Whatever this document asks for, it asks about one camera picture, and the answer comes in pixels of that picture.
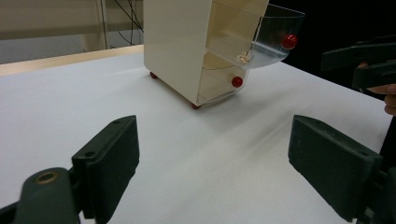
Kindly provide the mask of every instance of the red ball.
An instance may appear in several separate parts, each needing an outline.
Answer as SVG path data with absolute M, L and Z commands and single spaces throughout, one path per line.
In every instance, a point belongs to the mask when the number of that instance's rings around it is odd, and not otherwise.
M 241 77 L 233 77 L 231 83 L 233 84 L 234 87 L 239 88 L 242 86 L 242 84 L 244 84 L 244 79 L 242 79 Z
M 284 49 L 294 49 L 298 42 L 296 35 L 285 35 L 282 40 L 282 47 Z

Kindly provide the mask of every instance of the white table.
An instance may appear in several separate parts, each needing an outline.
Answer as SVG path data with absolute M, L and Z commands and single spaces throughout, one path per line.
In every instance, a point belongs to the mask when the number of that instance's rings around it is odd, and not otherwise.
M 140 164 L 110 223 L 346 223 L 289 164 L 292 118 L 320 119 L 378 152 L 392 118 L 383 107 L 276 63 L 193 110 L 149 76 L 141 50 L 1 76 L 0 206 L 28 176 L 70 168 L 110 121 L 136 115 Z

